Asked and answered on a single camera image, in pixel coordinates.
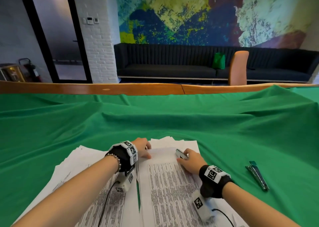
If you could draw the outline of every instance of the black door frame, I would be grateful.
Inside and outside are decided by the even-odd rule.
[[[22,0],[22,1],[23,1],[25,8],[26,8],[26,12],[29,16],[32,28],[34,30],[34,34],[38,40],[44,61],[47,64],[47,68],[48,68],[48,71],[50,73],[52,82],[53,83],[92,83],[89,62],[88,62],[88,59],[86,56],[84,39],[82,37],[82,32],[81,32],[80,22],[78,19],[78,13],[77,13],[76,6],[75,6],[75,1],[68,0],[68,3],[70,6],[70,11],[71,11],[71,16],[72,16],[72,20],[73,20],[75,34],[76,34],[77,40],[78,40],[78,47],[79,47],[81,58],[82,58],[82,63],[83,63],[83,67],[84,67],[86,80],[61,80],[61,79],[59,79],[59,76],[58,76],[58,73],[56,71],[56,68],[55,68],[55,65],[53,62],[53,58],[52,58],[52,55],[50,52],[50,48],[49,48],[49,45],[48,45],[47,40],[45,38],[45,34],[43,32],[41,22],[40,22],[38,13],[36,11],[36,8],[34,6],[33,0]]]

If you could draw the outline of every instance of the silver stapler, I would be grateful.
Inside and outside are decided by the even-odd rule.
[[[251,160],[249,163],[250,163],[250,166],[246,166],[247,170],[250,171],[250,173],[253,175],[255,180],[260,185],[261,189],[264,191],[268,191],[269,187],[268,187],[267,183],[265,182],[265,179],[261,175],[256,162]]]

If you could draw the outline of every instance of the door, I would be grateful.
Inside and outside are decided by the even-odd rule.
[[[92,83],[74,0],[23,1],[52,81]]]

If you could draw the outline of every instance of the thermostat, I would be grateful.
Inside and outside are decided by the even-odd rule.
[[[87,24],[94,24],[92,17],[87,17],[86,21],[87,21]]]

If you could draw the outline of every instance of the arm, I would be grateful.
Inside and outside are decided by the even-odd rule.
[[[132,143],[139,157],[151,157],[145,150],[151,148],[147,139],[137,138]],[[104,157],[43,199],[13,227],[74,227],[117,169],[113,156]]]
[[[184,154],[188,154],[189,159],[178,158],[177,161],[192,174],[198,175],[201,167],[207,165],[201,155],[193,150],[186,149]],[[232,182],[224,186],[222,196],[250,227],[300,227]]]

